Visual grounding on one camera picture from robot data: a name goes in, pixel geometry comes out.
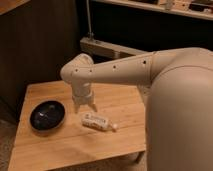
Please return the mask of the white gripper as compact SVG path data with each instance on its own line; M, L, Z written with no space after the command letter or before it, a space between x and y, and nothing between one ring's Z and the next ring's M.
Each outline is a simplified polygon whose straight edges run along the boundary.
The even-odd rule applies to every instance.
M77 114L80 109L80 105L89 105L89 107L97 112L97 106L94 102L94 93L91 88L73 88L72 89L72 98L74 101L74 111Z

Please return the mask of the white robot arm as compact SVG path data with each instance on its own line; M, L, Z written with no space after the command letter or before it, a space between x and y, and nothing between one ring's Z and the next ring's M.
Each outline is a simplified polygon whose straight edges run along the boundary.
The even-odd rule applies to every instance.
M80 54L60 71L76 104L93 83L144 86L147 171L213 171L213 51L191 47L95 64Z

